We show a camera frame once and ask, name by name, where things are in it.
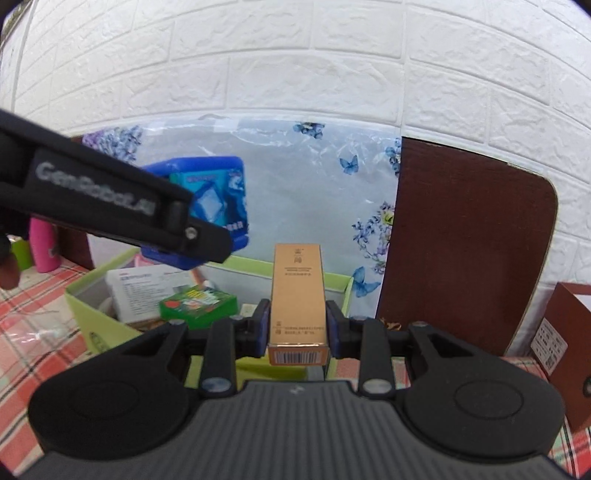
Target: human hand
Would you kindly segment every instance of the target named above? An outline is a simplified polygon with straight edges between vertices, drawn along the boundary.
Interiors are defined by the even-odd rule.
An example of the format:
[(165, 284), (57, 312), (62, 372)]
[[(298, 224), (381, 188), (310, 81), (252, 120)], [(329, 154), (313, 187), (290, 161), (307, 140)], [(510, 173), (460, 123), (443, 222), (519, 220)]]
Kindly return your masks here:
[(12, 290), (18, 287), (20, 279), (21, 270), (18, 268), (17, 258), (13, 253), (9, 253), (0, 261), (0, 288)]
[(21, 272), (17, 258), (11, 252), (10, 240), (5, 233), (28, 238), (29, 217), (14, 210), (0, 207), (0, 288), (12, 290), (18, 287)]

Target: small green package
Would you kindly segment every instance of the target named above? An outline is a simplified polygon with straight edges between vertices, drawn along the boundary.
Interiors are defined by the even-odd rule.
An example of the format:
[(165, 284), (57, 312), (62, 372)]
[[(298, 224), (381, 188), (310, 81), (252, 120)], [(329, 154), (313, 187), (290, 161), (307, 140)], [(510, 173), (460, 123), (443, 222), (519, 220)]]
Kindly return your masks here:
[(163, 320), (184, 320), (190, 330), (207, 328), (214, 320), (237, 313), (238, 301), (234, 295), (201, 286), (160, 301)]

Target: transparent plastic sheet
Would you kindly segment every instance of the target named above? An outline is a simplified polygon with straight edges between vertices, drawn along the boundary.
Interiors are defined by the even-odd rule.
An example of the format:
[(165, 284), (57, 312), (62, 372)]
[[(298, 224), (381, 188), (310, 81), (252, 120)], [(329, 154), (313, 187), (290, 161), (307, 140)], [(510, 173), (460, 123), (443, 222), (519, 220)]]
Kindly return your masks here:
[[(400, 129), (336, 118), (166, 117), (88, 132), (83, 143), (139, 167), (174, 157), (237, 155), (245, 164), (250, 243), (319, 243), (325, 271), (352, 275), (350, 313), (374, 316), (400, 170)], [(95, 264), (125, 246), (90, 238)]]
[(48, 354), (60, 348), (71, 329), (65, 325), (59, 312), (48, 310), (19, 289), (18, 295), (28, 297), (28, 304), (19, 308), (7, 292), (0, 291), (1, 300), (12, 311), (0, 323), (0, 395), (11, 388), (18, 379), (36, 366)]

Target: blue butterfly print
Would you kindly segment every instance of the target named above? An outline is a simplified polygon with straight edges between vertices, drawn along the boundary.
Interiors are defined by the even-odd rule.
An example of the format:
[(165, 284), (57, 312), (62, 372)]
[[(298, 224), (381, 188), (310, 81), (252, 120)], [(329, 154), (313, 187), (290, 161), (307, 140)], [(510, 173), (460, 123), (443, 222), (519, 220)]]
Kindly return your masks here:
[(343, 167), (343, 172), (347, 175), (352, 175), (359, 171), (359, 160), (357, 155), (354, 155), (351, 161), (346, 161), (344, 158), (339, 158), (340, 166)]
[(353, 272), (353, 291), (357, 298), (365, 297), (381, 285), (379, 281), (365, 283), (365, 267), (359, 267)]
[(387, 147), (385, 153), (388, 156), (394, 174), (398, 177), (400, 175), (400, 157), (402, 153), (402, 143), (400, 142), (400, 139), (396, 139), (394, 142), (394, 148)]
[(324, 124), (315, 124), (313, 122), (305, 122), (302, 124), (295, 124), (294, 131), (300, 132), (304, 135), (309, 135), (316, 140), (322, 138), (322, 129), (325, 127)]

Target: blue plastic container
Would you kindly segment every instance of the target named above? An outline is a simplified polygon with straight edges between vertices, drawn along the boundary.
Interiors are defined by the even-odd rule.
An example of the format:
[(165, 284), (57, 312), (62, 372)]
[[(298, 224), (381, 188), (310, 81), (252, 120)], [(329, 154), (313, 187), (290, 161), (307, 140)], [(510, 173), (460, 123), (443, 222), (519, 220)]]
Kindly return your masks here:
[[(239, 157), (171, 158), (148, 165), (144, 170), (192, 192), (191, 215), (229, 230), (233, 251), (248, 245), (244, 164)], [(182, 270), (203, 263), (150, 247), (142, 247), (142, 255)]]

